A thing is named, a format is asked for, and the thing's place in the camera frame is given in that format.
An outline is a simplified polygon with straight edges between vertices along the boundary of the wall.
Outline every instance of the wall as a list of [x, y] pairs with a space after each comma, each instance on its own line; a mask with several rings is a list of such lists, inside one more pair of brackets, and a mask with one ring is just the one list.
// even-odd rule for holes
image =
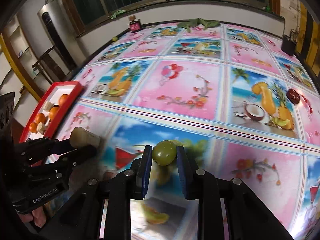
[[[72, 24], [68, 19], [67, 13], [62, 5], [62, 1], [58, 0], [67, 25], [74, 32]], [[42, 23], [37, 15], [38, 11], [45, 5], [45, 0], [27, 0], [19, 9], [17, 16], [25, 35], [33, 48], [37, 57], [41, 56], [46, 50], [52, 47], [52, 43], [46, 34]]]
[[[166, 5], [137, 12], [135, 16], [137, 19], [141, 19], [143, 24], [203, 18], [247, 25], [279, 36], [282, 36], [284, 30], [284, 22], [274, 17], [225, 5], [199, 3]], [[80, 37], [78, 41], [82, 43], [88, 54], [92, 54], [112, 37], [127, 29], [128, 23], [127, 17], [119, 18]]]
[[300, 25], [300, 1], [280, 0], [280, 15], [285, 18], [284, 34], [289, 35], [291, 29], [296, 30]]
[[[0, 66], [1, 66], [0, 80], [2, 81], [4, 79], [4, 76], [11, 69], [11, 66], [7, 61], [7, 58], [5, 57], [4, 53], [0, 54]], [[1, 94], [6, 94], [14, 91], [14, 106], [16, 106], [17, 102], [21, 97], [21, 94], [19, 91], [22, 87], [23, 87], [23, 84], [21, 83], [19, 78], [16, 76], [16, 74], [12, 71], [10, 78], [7, 80], [7, 82], [4, 84], [4, 86], [1, 89]], [[26, 91], [13, 117], [22, 126], [25, 126], [33, 110], [36, 108], [37, 103], [38, 102], [34, 99], [34, 97], [29, 92]]]

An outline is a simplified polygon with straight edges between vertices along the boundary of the green grape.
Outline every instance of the green grape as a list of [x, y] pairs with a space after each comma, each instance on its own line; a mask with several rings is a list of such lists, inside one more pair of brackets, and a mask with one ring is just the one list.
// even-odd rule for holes
[[169, 165], [176, 156], [177, 148], [172, 141], [161, 141], [152, 150], [152, 158], [160, 166]]

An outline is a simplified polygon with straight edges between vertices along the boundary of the black metal bracket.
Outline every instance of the black metal bracket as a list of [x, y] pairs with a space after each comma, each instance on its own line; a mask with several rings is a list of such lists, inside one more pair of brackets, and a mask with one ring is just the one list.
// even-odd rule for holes
[[[30, 166], [53, 153], [65, 154], [54, 163]], [[96, 154], [95, 147], [74, 149], [69, 140], [41, 138], [16, 145], [17, 165], [6, 174], [11, 176], [8, 193], [16, 211], [27, 214], [68, 190], [72, 169]]]
[[186, 199], [198, 199], [197, 239], [224, 239], [220, 199], [224, 199], [231, 240], [293, 239], [280, 221], [241, 180], [217, 179], [177, 147], [177, 167]]

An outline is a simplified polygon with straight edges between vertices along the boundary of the blue gripper pad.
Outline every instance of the blue gripper pad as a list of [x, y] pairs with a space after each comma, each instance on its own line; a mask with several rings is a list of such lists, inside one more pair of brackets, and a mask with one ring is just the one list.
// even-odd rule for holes
[[186, 175], [185, 175], [185, 162], [188, 161], [186, 153], [184, 152], [183, 146], [177, 146], [177, 168], [180, 179], [180, 184], [182, 188], [182, 193], [184, 197], [187, 197], [187, 189], [186, 189]]
[[188, 159], [183, 146], [177, 146], [177, 168], [184, 197], [196, 199], [193, 174], [198, 167], [195, 161]]
[[140, 166], [138, 168], [136, 183], [137, 186], [141, 187], [141, 195], [145, 198], [148, 192], [148, 185], [150, 179], [150, 171], [152, 164], [152, 147], [150, 145], [146, 145], [144, 147], [143, 155], [140, 161]]

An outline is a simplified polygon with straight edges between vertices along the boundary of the table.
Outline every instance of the table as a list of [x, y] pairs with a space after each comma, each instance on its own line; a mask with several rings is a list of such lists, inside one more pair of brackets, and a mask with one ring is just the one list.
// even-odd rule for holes
[[[295, 239], [320, 217], [320, 97], [279, 37], [232, 24], [190, 33], [150, 25], [97, 52], [74, 80], [85, 91], [56, 138], [81, 126], [102, 143], [98, 158], [75, 169], [69, 192], [47, 204], [52, 215], [87, 179], [111, 178], [144, 145], [171, 140], [216, 177], [241, 178]], [[152, 213], [153, 224], [144, 215]], [[183, 198], [175, 165], [153, 163], [131, 226], [133, 239], [196, 237], [197, 202]]]

